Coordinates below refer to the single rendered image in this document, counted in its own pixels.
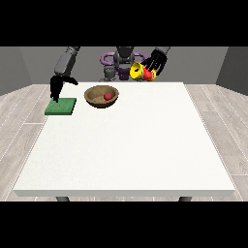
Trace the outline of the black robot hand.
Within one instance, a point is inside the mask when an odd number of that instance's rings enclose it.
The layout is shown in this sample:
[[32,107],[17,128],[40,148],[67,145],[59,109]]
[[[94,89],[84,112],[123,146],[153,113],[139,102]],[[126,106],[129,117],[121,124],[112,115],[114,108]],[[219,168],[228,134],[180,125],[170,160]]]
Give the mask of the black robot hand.
[[152,51],[151,55],[147,57],[144,61],[142,61],[141,64],[149,72],[154,70],[156,72],[156,75],[158,76],[164,70],[167,60],[168,58],[166,54],[161,50],[155,48]]
[[73,85],[78,85],[78,82],[73,77],[67,76],[53,76],[50,79],[50,97],[58,102],[59,94],[63,88],[65,82],[69,82]]

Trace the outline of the yellow cup with melon print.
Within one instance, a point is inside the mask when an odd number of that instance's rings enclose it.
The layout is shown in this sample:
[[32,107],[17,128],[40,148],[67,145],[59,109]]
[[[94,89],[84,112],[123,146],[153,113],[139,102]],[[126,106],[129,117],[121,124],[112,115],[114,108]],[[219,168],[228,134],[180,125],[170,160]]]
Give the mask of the yellow cup with melon print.
[[156,72],[149,71],[141,63],[136,62],[130,68],[130,76],[136,80],[152,81],[156,78]]

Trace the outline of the green square pad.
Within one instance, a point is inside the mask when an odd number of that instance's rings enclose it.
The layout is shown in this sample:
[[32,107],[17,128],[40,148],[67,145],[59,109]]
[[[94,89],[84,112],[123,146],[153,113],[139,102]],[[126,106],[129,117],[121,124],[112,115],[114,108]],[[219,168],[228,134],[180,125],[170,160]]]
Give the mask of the green square pad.
[[76,98],[59,98],[58,101],[50,100],[46,107],[45,115],[71,115],[76,101]]

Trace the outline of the brown wooden bowl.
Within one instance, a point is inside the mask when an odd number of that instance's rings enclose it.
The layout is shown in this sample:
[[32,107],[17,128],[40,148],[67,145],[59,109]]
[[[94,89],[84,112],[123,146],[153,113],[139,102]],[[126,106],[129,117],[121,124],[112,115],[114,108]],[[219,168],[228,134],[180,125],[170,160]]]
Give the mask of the brown wooden bowl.
[[[105,99],[105,95],[109,93],[111,98]],[[92,107],[97,109],[105,109],[112,106],[119,96],[119,92],[115,87],[110,85],[94,85],[84,92],[85,101]]]

